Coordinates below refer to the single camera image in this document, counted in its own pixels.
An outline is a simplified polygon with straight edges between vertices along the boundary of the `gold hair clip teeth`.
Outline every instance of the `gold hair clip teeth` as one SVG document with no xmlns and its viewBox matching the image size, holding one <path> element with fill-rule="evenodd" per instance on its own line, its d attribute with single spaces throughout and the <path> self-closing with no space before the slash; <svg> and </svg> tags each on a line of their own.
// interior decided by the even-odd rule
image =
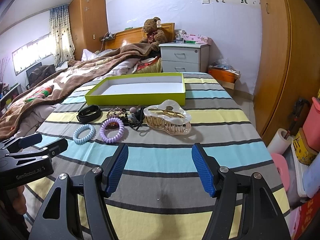
<svg viewBox="0 0 320 240">
<path fill-rule="evenodd" d="M 186 135 L 191 131 L 191 115 L 173 100 L 143 110 L 147 125 L 153 129 L 166 131 L 170 135 Z"/>
</svg>

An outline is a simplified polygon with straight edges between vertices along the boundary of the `black wristband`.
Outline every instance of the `black wristband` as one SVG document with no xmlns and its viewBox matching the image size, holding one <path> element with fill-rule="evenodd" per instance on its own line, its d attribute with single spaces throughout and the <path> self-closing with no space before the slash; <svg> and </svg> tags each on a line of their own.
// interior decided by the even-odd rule
<svg viewBox="0 0 320 240">
<path fill-rule="evenodd" d="M 102 112 L 99 106 L 87 106 L 84 109 L 78 111 L 77 119 L 80 123 L 89 123 L 99 118 L 101 114 Z"/>
</svg>

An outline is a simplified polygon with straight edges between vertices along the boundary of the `light blue spiral hair tie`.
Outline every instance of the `light blue spiral hair tie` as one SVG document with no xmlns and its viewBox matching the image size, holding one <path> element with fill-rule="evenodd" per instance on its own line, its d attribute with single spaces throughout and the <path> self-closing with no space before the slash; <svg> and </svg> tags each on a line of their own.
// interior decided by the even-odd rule
<svg viewBox="0 0 320 240">
<path fill-rule="evenodd" d="M 78 136 L 80 135 L 80 133 L 82 133 L 85 130 L 90 129 L 90 132 L 87 136 L 79 139 Z M 95 134 L 96 130 L 95 128 L 91 125 L 91 124 L 84 124 L 81 125 L 77 130 L 75 130 L 74 134 L 73 134 L 73 140 L 77 145 L 82 145 L 84 143 L 86 143 L 87 141 L 89 141 Z"/>
</svg>

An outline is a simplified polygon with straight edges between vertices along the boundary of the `window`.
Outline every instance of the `window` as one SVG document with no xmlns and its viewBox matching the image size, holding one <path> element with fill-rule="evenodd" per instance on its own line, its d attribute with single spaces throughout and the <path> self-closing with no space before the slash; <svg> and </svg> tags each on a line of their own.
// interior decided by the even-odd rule
<svg viewBox="0 0 320 240">
<path fill-rule="evenodd" d="M 53 53 L 55 53 L 55 48 L 50 34 L 22 46 L 12 53 L 12 61 L 16 75 Z"/>
</svg>

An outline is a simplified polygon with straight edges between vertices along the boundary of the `wooden headboard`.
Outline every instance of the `wooden headboard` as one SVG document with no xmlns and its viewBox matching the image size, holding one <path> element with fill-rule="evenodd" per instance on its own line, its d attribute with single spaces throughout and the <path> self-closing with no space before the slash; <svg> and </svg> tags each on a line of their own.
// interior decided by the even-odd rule
<svg viewBox="0 0 320 240">
<path fill-rule="evenodd" d="M 160 30 L 164 31 L 168 42 L 174 40 L 174 23 L 163 23 Z M 105 41 L 105 49 L 117 49 L 127 44 L 139 43 L 143 37 L 146 37 L 146 34 L 142 32 L 142 27 L 119 32 L 115 39 Z"/>
</svg>

